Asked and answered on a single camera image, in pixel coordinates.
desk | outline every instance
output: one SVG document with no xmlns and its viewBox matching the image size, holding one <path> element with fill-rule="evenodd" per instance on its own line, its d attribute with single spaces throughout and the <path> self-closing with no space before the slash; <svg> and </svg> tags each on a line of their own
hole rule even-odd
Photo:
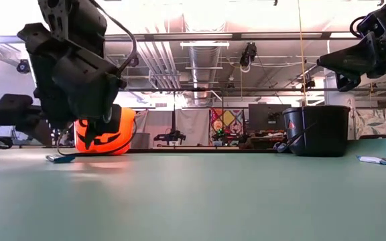
<svg viewBox="0 0 386 241">
<path fill-rule="evenodd" d="M 0 151 L 0 240 L 382 241 L 386 139 L 342 158 L 128 154 L 44 161 Z"/>
</svg>

pillar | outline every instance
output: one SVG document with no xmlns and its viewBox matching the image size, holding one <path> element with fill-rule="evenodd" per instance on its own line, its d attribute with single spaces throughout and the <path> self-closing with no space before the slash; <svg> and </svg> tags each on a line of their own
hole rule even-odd
<svg viewBox="0 0 386 241">
<path fill-rule="evenodd" d="M 326 75 L 324 88 L 336 87 L 336 74 L 333 71 L 324 69 Z M 348 116 L 348 140 L 357 139 L 355 129 L 355 96 L 353 92 L 325 91 L 324 100 L 327 105 L 342 105 L 351 108 Z"/>
</svg>

ceiling duct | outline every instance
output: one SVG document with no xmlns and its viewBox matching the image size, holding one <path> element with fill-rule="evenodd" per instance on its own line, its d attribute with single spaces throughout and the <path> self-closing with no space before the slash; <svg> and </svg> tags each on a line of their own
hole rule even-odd
<svg viewBox="0 0 386 241">
<path fill-rule="evenodd" d="M 212 27 L 202 27 L 197 24 L 198 19 L 203 18 L 202 13 L 192 16 L 192 18 L 185 17 L 185 25 L 187 32 L 223 32 L 226 26 L 226 21 L 221 17 L 218 21 L 214 21 Z M 195 87 L 210 88 L 211 84 L 203 84 L 203 82 L 213 82 L 215 79 L 216 68 L 218 67 L 218 57 L 220 56 L 220 48 L 216 46 L 206 46 L 207 43 L 214 43 L 216 41 L 205 41 L 203 46 L 189 47 L 190 64 L 192 67 L 193 82 L 200 82 L 201 84 L 194 84 Z M 208 102 L 206 100 L 207 92 L 195 92 L 195 104 L 204 105 Z"/>
</svg>

orange pumpkin bucket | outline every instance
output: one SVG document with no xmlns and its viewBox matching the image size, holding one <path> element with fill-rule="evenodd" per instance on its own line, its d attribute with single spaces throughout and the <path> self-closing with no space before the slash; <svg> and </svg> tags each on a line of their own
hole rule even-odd
<svg viewBox="0 0 386 241">
<path fill-rule="evenodd" d="M 119 130 L 116 133 L 105 133 L 93 139 L 89 149 L 84 143 L 86 136 L 87 120 L 75 122 L 75 147 L 81 153 L 106 153 L 111 152 L 130 140 L 132 137 L 135 111 L 130 108 L 121 108 Z M 130 143 L 122 149 L 112 152 L 111 155 L 121 155 L 130 149 Z"/>
</svg>

colorful quilt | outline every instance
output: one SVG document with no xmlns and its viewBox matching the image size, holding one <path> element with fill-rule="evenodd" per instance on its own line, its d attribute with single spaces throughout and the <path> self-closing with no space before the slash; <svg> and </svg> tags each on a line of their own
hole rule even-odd
<svg viewBox="0 0 386 241">
<path fill-rule="evenodd" d="M 243 110 L 224 110 L 223 113 L 221 108 L 211 108 L 210 111 L 210 142 L 212 141 L 211 137 L 215 135 L 219 129 L 224 129 L 226 132 L 233 134 L 243 135 Z"/>
</svg>

